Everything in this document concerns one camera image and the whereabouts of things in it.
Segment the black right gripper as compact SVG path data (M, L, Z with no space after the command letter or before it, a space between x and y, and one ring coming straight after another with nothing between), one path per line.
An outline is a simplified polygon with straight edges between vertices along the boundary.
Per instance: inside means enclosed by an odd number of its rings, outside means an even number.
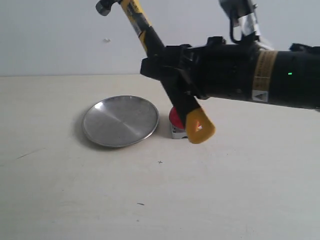
M251 100L258 55L253 41L227 44L214 36L201 46L167 45L164 57L143 58L139 73L157 81L179 76L178 89L200 100Z

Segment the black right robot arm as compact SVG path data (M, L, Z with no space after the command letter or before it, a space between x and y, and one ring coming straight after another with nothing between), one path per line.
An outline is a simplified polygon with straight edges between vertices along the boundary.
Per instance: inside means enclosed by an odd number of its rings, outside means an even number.
M220 98L302 109L320 106L320 48L293 43L262 49L252 41L227 44L211 37L183 46L174 86L200 100Z

